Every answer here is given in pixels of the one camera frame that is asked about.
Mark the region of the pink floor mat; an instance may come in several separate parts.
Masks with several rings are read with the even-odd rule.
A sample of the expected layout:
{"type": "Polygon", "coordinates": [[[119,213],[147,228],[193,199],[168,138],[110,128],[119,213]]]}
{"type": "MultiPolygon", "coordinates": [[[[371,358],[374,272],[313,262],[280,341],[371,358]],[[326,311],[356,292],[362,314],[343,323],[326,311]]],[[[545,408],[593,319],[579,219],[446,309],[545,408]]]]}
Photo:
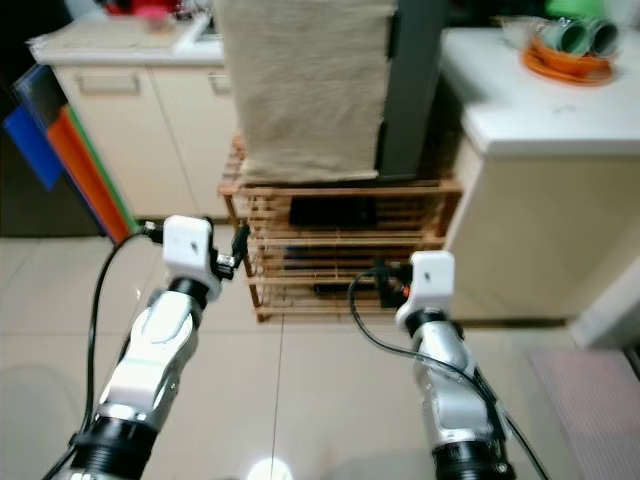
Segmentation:
{"type": "Polygon", "coordinates": [[[530,362],[581,479],[640,480],[640,376],[625,353],[536,349],[530,362]]]}

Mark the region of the red kitchen appliance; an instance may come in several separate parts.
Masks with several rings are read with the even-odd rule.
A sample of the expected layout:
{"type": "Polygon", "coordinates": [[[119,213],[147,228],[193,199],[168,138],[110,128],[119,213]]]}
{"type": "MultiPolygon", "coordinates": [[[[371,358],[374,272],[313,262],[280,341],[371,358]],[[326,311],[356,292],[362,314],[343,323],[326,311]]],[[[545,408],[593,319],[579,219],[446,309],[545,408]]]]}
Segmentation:
{"type": "Polygon", "coordinates": [[[152,20],[169,17],[179,9],[180,0],[102,0],[102,6],[115,17],[152,20]]]}

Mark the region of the beige counter mat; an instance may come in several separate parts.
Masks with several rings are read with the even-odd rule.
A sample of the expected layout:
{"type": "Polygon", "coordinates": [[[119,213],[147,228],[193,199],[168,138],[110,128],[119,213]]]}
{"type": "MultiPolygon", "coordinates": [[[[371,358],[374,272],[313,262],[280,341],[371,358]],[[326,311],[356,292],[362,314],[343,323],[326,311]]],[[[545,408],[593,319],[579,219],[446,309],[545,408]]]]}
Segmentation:
{"type": "Polygon", "coordinates": [[[28,46],[51,58],[166,58],[192,26],[189,20],[154,29],[132,17],[90,19],[32,38],[28,46]]]}

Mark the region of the orange board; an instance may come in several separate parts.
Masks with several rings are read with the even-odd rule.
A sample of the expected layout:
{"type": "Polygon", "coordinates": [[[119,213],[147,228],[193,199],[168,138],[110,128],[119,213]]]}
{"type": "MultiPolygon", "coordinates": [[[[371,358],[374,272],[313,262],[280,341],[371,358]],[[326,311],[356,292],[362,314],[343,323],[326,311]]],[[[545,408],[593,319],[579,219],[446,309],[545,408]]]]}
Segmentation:
{"type": "Polygon", "coordinates": [[[46,133],[70,182],[90,206],[106,237],[114,244],[122,243],[134,230],[132,215],[101,165],[72,106],[61,106],[46,133]]]}

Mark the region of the green board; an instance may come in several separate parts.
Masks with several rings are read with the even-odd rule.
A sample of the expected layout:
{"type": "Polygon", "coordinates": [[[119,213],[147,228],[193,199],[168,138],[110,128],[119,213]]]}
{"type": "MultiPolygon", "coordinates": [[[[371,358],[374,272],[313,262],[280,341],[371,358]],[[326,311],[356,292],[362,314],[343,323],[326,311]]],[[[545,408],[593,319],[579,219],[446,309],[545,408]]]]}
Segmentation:
{"type": "Polygon", "coordinates": [[[97,150],[96,143],[92,141],[90,133],[88,133],[87,129],[84,128],[81,116],[78,115],[77,110],[74,109],[72,105],[68,105],[67,109],[69,118],[72,120],[74,127],[77,128],[77,132],[79,137],[81,137],[84,147],[86,147],[88,152],[90,152],[93,165],[95,165],[97,172],[99,172],[101,182],[104,183],[105,188],[108,189],[111,200],[113,200],[116,206],[116,210],[118,210],[119,214],[122,215],[122,219],[128,227],[136,229],[138,227],[137,218],[133,215],[131,209],[129,209],[128,202],[125,201],[125,198],[122,193],[120,193],[118,187],[116,187],[113,174],[111,174],[108,164],[105,163],[104,157],[102,157],[100,151],[97,150]]]}

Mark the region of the blue board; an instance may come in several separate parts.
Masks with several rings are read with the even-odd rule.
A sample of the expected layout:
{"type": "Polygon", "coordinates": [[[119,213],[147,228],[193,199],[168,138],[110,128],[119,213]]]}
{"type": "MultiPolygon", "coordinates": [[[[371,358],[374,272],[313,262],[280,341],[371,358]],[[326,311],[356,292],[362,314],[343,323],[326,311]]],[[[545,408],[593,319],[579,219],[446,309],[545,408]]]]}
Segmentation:
{"type": "Polygon", "coordinates": [[[6,110],[5,132],[45,191],[52,191],[64,166],[49,140],[49,129],[65,97],[47,65],[33,65],[15,82],[1,88],[6,110]]]}

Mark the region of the dark grey mini fridge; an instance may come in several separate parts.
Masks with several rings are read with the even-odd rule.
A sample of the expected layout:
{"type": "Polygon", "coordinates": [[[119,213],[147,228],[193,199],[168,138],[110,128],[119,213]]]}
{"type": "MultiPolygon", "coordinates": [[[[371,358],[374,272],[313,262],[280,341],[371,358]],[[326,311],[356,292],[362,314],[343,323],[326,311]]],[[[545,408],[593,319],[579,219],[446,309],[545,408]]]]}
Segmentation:
{"type": "Polygon", "coordinates": [[[448,0],[396,0],[394,6],[387,42],[387,100],[375,164],[380,182],[419,175],[439,81],[440,37],[448,23],[448,0]]]}

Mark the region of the green plastic container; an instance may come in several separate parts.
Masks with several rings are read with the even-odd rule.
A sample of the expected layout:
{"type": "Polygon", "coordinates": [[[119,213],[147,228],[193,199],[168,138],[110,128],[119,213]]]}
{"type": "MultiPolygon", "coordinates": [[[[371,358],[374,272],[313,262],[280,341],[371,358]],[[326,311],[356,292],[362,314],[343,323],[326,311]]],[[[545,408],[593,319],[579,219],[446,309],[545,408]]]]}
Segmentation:
{"type": "Polygon", "coordinates": [[[547,14],[552,18],[605,19],[605,0],[547,0],[547,14]]]}

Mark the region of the orange tray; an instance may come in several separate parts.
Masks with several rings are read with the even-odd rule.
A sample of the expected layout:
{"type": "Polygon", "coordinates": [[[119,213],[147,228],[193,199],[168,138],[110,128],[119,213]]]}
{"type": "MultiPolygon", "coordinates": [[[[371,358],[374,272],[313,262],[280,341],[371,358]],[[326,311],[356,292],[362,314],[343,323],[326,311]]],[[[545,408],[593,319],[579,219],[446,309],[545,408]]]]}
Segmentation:
{"type": "Polygon", "coordinates": [[[611,83],[614,78],[611,55],[596,55],[595,52],[577,56],[545,46],[538,36],[532,36],[520,54],[520,63],[531,73],[575,86],[595,87],[611,83]]]}

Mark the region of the green cup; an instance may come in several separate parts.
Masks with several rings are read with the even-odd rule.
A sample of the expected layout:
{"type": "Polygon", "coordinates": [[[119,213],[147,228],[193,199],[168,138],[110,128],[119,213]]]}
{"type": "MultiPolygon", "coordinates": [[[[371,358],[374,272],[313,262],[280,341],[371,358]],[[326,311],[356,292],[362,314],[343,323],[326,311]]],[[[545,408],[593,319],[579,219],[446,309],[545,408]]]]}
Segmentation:
{"type": "Polygon", "coordinates": [[[620,49],[620,27],[604,17],[586,19],[588,52],[595,58],[611,58],[620,49]]]}
{"type": "Polygon", "coordinates": [[[549,20],[538,31],[541,45],[563,54],[582,56],[590,50],[590,27],[585,20],[549,20]]]}

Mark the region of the wooden slatted rack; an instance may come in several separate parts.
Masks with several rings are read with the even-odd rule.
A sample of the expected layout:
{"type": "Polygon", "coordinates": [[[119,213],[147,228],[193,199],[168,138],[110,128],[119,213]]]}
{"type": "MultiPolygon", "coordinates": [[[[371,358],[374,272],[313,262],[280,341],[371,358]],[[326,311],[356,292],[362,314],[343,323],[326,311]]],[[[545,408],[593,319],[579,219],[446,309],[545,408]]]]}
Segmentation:
{"type": "Polygon", "coordinates": [[[244,261],[261,323],[335,320],[362,271],[406,264],[413,252],[442,250],[462,198],[449,175],[426,180],[266,186],[244,179],[234,137],[218,191],[228,219],[251,229],[244,261]]]}

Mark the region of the tall dark fridge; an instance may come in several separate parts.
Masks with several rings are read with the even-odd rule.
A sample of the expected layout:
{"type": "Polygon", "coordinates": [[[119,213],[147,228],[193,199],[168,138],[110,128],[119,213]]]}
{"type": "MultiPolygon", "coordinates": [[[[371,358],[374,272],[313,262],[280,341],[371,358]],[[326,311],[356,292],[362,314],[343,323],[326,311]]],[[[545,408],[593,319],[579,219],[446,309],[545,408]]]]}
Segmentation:
{"type": "MultiPolygon", "coordinates": [[[[1,88],[17,81],[33,65],[31,59],[5,60],[1,88]]],[[[13,238],[95,237],[104,230],[81,192],[61,174],[52,191],[38,183],[3,127],[6,101],[1,99],[0,129],[0,233],[13,238]]]]}

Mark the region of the beige kitchen cabinet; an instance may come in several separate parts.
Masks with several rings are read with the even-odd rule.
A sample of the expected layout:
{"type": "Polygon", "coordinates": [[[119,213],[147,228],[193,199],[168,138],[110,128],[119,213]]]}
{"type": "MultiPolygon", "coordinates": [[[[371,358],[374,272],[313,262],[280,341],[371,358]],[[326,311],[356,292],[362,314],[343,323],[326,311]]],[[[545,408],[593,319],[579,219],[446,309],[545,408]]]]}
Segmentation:
{"type": "Polygon", "coordinates": [[[193,26],[166,58],[33,54],[52,68],[129,209],[142,218],[227,218],[218,184],[238,131],[236,105],[233,93],[216,96],[210,88],[211,72],[229,74],[211,15],[188,20],[193,26]],[[76,83],[81,72],[129,70],[140,79],[138,95],[83,95],[76,83]]]}

